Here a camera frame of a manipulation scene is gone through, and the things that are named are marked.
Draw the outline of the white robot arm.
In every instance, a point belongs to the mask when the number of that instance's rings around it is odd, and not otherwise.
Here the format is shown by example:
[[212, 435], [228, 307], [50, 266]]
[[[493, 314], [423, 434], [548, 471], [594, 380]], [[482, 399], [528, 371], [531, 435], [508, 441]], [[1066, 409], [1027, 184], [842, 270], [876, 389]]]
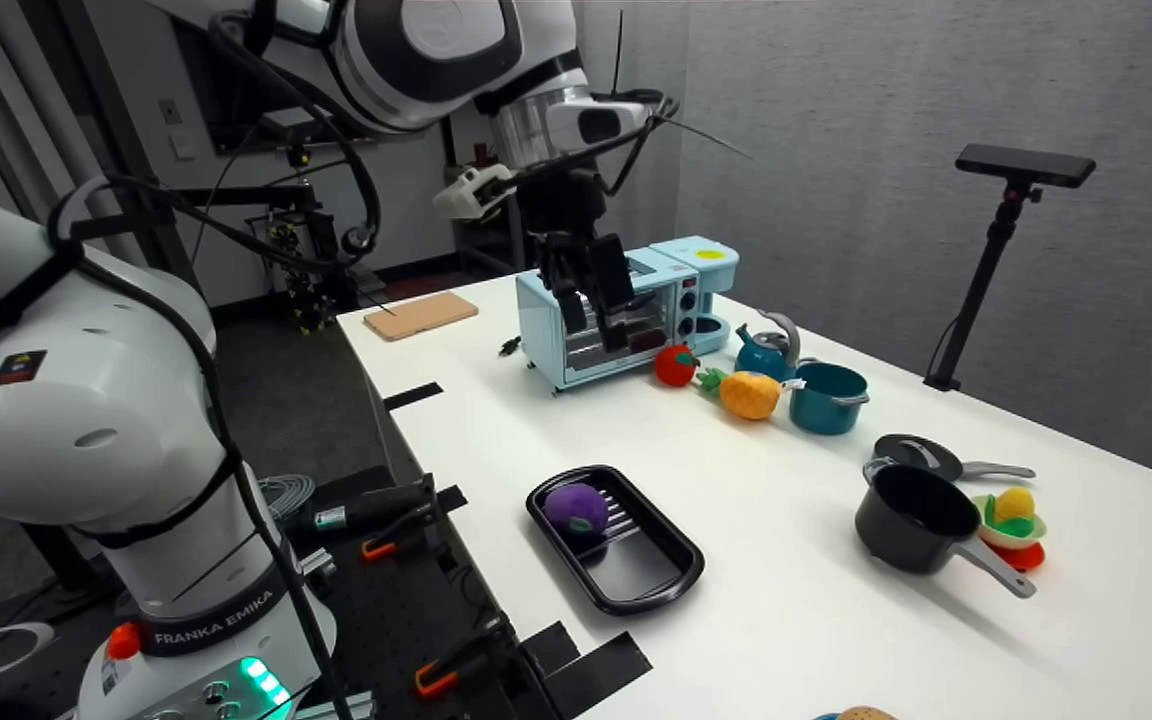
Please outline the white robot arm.
[[[478, 100], [589, 105], [577, 0], [148, 0], [207, 33], [340, 142], [420, 132]], [[202, 296], [76, 234], [78, 198], [0, 210], [0, 515], [99, 545], [130, 649], [78, 677], [76, 720], [262, 720], [332, 663], [315, 600], [238, 456]]]

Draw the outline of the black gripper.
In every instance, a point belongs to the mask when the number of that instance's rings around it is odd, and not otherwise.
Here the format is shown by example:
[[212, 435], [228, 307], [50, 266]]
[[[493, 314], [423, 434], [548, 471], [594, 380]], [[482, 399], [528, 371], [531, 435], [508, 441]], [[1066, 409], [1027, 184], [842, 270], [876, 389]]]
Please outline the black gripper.
[[594, 307], [602, 350], [620, 350], [622, 331], [611, 314], [633, 299], [629, 255], [617, 235], [594, 239], [602, 191], [589, 164], [531, 173], [514, 190], [524, 235], [534, 244], [534, 270], [557, 287], [564, 331], [589, 329], [581, 271], [589, 260], [589, 299]]

